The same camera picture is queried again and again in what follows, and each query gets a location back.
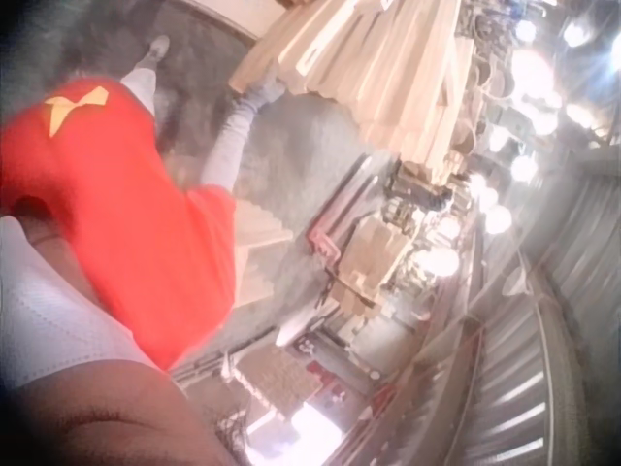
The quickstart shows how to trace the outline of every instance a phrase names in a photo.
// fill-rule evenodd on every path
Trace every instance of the concrete floor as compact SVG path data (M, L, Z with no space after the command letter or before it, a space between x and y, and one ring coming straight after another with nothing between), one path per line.
M2 120L76 73L129 72L158 34L172 39L158 72L156 112L163 157L207 156L232 99L226 82L251 43L175 1L42 2L2 67ZM355 159L358 141L346 109L313 95L287 95L255 121L236 186L295 234L263 259L273 299L236 310L201 353L223 350L310 306L327 282L304 234ZM389 160L374 153L376 166Z

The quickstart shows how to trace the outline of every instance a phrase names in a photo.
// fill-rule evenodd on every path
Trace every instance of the white fabric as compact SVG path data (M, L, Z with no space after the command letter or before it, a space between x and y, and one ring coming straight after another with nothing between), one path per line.
M201 173L202 184L215 184L233 192L242 164L245 142L256 114L256 107L244 97L235 105L205 161Z
M148 68L134 68L120 80L121 84L127 87L138 100L155 115L155 89L157 77L153 70Z
M10 216L0 218L0 305L0 367L9 390L92 361L155 367L132 333L65 282Z

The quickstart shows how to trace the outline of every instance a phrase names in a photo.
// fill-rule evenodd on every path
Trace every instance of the white shoe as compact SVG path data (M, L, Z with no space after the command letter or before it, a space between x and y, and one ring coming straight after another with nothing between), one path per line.
M136 64L135 68L148 68L150 70L155 70L157 63L159 63L162 58L166 56L170 46L171 40L168 36L157 37L153 42L151 42L145 58L140 60Z
M166 53L168 53L168 49L170 47L170 37L164 35L158 36L153 42L151 42L146 58L150 58L155 63L158 63L166 56Z

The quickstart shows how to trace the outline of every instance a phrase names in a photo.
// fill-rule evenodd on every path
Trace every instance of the hand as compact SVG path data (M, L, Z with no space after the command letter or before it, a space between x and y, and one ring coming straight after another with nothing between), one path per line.
M266 104L276 102L286 90L285 84L278 79L277 74L278 65L273 61L265 74L248 86L242 98L256 110L261 109Z

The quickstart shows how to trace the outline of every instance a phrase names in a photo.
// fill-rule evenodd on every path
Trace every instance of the ceiling light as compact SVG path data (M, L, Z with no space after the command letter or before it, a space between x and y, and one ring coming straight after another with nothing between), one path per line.
M478 207L482 212L488 212L498 204L498 191L492 187L486 187L481 191L478 198Z
M492 152L498 152L507 143L509 132L502 126L494 126L492 134L489 137L489 149Z
M449 248L422 250L416 259L423 270L437 277L450 277L459 269L459 255Z
M552 134L559 127L559 118L556 114L538 112L534 115L532 122L535 132L540 136Z
M537 169L537 162L532 157L520 155L511 164L511 175L517 182L530 183Z
M584 27L571 22L563 32L563 39L572 48L580 47L589 39L589 32Z
M462 227L459 222L452 216L446 216L440 220L440 224L438 225L438 231L449 240L457 238L461 229Z
M511 58L511 73L518 93L542 98L554 90L554 73L550 65L533 50L518 49Z
M615 70L621 68L621 33L616 37L612 43L612 66Z
M563 97L556 90L553 90L545 96L545 103L553 109L560 109L563 107Z
M487 187L487 181L485 177L480 175L479 173L475 173L470 176L469 190L473 197L478 197L483 189Z
M515 26L515 35L520 41L530 44L537 37L537 28L530 21L521 20Z
M595 121L593 114L579 105L569 104L565 109L565 112L569 118L578 123L584 129L592 127Z
M494 206L485 218L485 231L490 235L506 232L513 224L511 212L503 206Z

